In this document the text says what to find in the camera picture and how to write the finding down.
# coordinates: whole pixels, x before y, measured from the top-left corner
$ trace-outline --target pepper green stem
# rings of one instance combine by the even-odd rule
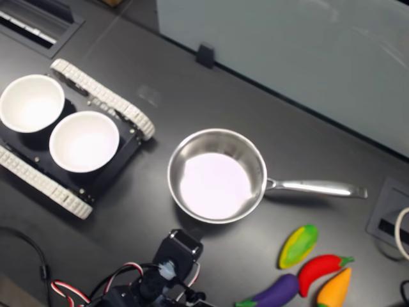
[[[353,257],[339,257],[341,259],[341,262],[339,263],[340,267],[343,267],[344,265],[355,261]]]

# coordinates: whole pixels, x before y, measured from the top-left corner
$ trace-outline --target red pepper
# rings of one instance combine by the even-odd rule
[[[352,261],[353,257],[339,257],[335,255],[321,255],[308,261],[298,275],[300,295],[307,297],[308,289],[316,279],[336,272]]]

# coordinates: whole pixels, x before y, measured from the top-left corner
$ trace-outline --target white ceramic bowl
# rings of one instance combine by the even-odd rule
[[[61,85],[46,75],[27,75],[14,80],[0,97],[0,120],[11,130],[40,131],[60,116],[64,108]]]
[[[93,111],[61,120],[50,137],[50,153],[63,169],[87,173],[107,164],[120,144],[120,133],[106,115]]]

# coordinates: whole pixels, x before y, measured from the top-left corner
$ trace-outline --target toy yellow vegetable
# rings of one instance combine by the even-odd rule
[[[351,268],[330,279],[318,294],[318,307],[342,307],[351,280]]]
[[[318,229],[314,225],[305,225],[296,230],[285,243],[279,267],[287,269],[302,261],[315,247]]]

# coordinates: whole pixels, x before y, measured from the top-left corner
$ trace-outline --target dark tabletop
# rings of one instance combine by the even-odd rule
[[[216,305],[231,306],[282,274],[275,263],[286,237],[313,223],[320,237],[310,256],[334,253],[356,259],[344,306],[399,306],[399,284],[408,277],[409,264],[382,255],[365,229],[385,178],[409,184],[406,163],[219,68],[201,67],[191,54],[102,5],[72,1],[72,6],[86,23],[57,57],[132,101],[157,132],[85,221],[57,205],[40,203],[32,189],[0,169],[0,224],[32,236],[44,249],[53,277],[89,292],[124,261],[149,262],[170,229],[199,228],[205,233],[204,253],[195,288]],[[48,71],[52,63],[3,35],[0,57],[0,90],[22,75]],[[141,91],[151,98],[141,98]],[[183,138],[212,127],[252,140],[272,178],[349,182],[366,186],[369,198],[272,193],[239,222],[197,222],[174,204],[166,169]],[[11,239],[1,239],[1,244],[0,270],[44,301],[36,255]],[[388,246],[382,248],[397,255]],[[17,261],[20,251],[24,254]],[[312,293],[325,280],[315,283]],[[57,297],[54,301],[65,304]],[[313,295],[288,306],[313,306]]]

